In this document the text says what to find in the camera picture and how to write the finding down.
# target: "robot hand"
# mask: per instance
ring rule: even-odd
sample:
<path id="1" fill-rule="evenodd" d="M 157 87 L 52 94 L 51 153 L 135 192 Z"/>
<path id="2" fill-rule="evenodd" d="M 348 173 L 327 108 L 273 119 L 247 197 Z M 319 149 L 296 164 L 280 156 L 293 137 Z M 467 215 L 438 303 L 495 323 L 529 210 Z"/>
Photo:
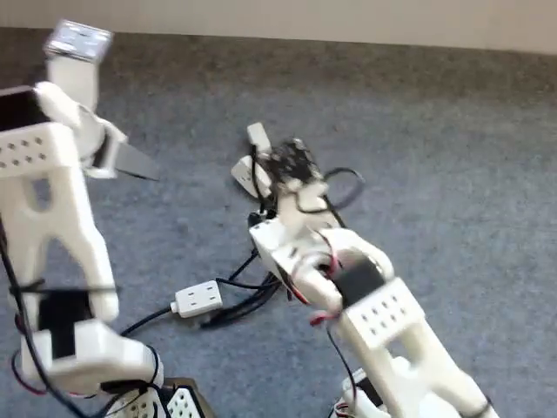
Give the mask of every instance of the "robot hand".
<path id="1" fill-rule="evenodd" d="M 112 179 L 116 171 L 142 179 L 158 179 L 158 168 L 111 122 L 68 96 L 50 82 L 38 83 L 35 93 L 42 112 L 73 130 L 84 172 L 97 179 Z"/>

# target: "white plastic bracket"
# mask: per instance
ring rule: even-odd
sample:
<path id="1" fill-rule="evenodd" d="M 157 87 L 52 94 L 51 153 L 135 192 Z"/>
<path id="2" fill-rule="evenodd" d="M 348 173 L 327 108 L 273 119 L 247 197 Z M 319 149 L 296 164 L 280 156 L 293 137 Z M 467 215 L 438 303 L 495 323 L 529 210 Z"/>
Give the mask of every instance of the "white plastic bracket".
<path id="1" fill-rule="evenodd" d="M 198 405 L 191 392 L 186 388 L 180 388 L 176 391 L 168 402 L 167 408 L 171 418 L 202 418 Z"/>
<path id="2" fill-rule="evenodd" d="M 420 418 L 420 405 L 430 393 L 464 416 L 486 407 L 487 398 L 445 350 L 401 279 L 348 307 L 339 328 L 393 418 Z M 392 340 L 406 348 L 407 370 L 395 367 L 386 347 Z M 492 408 L 489 416 L 497 416 Z"/>
<path id="3" fill-rule="evenodd" d="M 32 186 L 47 179 L 51 202 L 40 210 Z M 22 286 L 44 269 L 47 243 L 58 238 L 84 270 L 89 286 L 114 287 L 104 239 L 95 227 L 75 139 L 69 127 L 45 123 L 0 132 L 0 213 L 14 270 Z M 26 294 L 31 326 L 37 325 L 37 296 Z M 96 317 L 118 315 L 115 293 L 91 293 Z"/>

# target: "gray carpet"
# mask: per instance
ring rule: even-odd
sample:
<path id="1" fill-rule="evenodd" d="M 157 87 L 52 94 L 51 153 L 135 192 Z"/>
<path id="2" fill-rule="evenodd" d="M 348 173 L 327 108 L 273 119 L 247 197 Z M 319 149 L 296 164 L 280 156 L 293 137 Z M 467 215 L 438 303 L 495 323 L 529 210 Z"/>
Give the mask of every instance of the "gray carpet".
<path id="1" fill-rule="evenodd" d="M 0 30 L 0 87 L 41 61 L 45 35 Z M 369 187 L 347 222 L 391 256 L 500 416 L 553 416 L 556 86 L 550 57 L 118 35 L 99 112 L 160 162 L 164 178 L 91 182 L 124 288 L 115 328 L 249 254 L 254 202 L 229 170 L 245 155 L 245 127 L 260 120 L 274 141 L 304 139 L 323 168 L 364 174 Z M 78 277 L 51 253 L 49 278 Z M 255 266 L 244 280 L 263 274 Z M 223 293 L 227 304 L 244 294 Z M 0 304 L 3 357 L 17 345 L 12 315 Z M 161 320 L 138 338 L 160 351 L 168 375 L 196 378 L 219 416 L 322 418 L 345 371 L 307 315 L 281 294 L 233 327 L 195 332 Z M 32 400 L 5 364 L 1 416 L 65 416 L 51 399 Z"/>

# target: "white robot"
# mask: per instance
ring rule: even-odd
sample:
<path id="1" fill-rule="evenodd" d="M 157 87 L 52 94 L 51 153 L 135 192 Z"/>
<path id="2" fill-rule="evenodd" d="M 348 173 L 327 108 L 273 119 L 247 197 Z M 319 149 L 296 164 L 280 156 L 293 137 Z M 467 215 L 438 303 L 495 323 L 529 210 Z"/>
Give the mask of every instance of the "white robot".
<path id="1" fill-rule="evenodd" d="M 95 113 L 97 66 L 110 40 L 104 30 L 62 22 L 46 47 L 49 81 L 0 92 L 0 249 L 22 324 L 23 374 L 44 382 L 81 418 L 90 416 L 64 392 L 115 394 L 95 418 L 209 417 L 187 385 L 173 384 L 164 396 L 164 368 L 156 351 L 107 325 L 118 315 L 117 294 L 84 174 L 156 177 L 154 164 Z M 319 319 L 336 327 L 362 364 L 332 416 L 496 418 L 386 255 L 339 227 L 325 199 L 326 178 L 303 143 L 271 148 L 261 125 L 248 132 L 259 150 L 253 157 L 265 167 L 252 160 L 242 179 L 265 172 L 265 194 L 272 191 L 275 198 L 276 216 L 267 213 L 267 220 L 250 229 L 259 256 L 290 292 L 322 310 Z M 36 179 L 50 183 L 46 209 L 37 204 Z M 261 193 L 257 183 L 251 185 Z M 85 291 L 49 293 L 42 285 L 45 243 L 52 237 L 83 268 Z M 394 359 L 386 348 L 392 340 L 400 340 L 412 358 Z"/>
<path id="2" fill-rule="evenodd" d="M 45 46 L 49 81 L 0 91 L 0 249 L 23 334 L 23 376 L 42 381 L 76 416 L 88 415 L 64 392 L 114 394 L 98 416 L 204 417 L 191 385 L 174 381 L 161 395 L 164 368 L 152 347 L 107 325 L 118 299 L 84 174 L 158 175 L 95 113 L 97 68 L 110 43 L 110 32 L 63 21 Z M 50 186 L 46 208 L 33 186 L 39 179 Z M 54 238 L 83 268 L 84 290 L 50 292 L 42 280 Z"/>
<path id="3" fill-rule="evenodd" d="M 240 159 L 232 176 L 253 196 L 273 195 L 276 211 L 250 228 L 259 256 L 302 302 L 323 310 L 320 318 L 333 321 L 362 366 L 343 383 L 331 417 L 497 417 L 388 257 L 339 225 L 325 194 L 328 176 L 302 141 L 271 147 L 262 124 L 249 126 L 248 136 L 258 152 Z M 392 357 L 387 346 L 395 340 L 411 358 Z"/>

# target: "power strip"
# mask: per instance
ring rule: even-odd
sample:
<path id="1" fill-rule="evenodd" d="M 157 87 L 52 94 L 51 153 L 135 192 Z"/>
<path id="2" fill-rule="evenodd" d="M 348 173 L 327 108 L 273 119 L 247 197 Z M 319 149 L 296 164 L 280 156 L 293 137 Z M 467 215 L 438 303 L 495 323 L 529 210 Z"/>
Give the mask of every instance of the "power strip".
<path id="1" fill-rule="evenodd" d="M 259 164 L 255 165 L 255 172 L 259 190 L 263 197 L 266 198 L 271 194 L 271 179 Z M 254 198 L 257 198 L 258 194 L 253 187 L 251 156 L 246 155 L 241 158 L 239 162 L 232 167 L 231 175 L 239 182 L 244 190 L 250 193 Z"/>

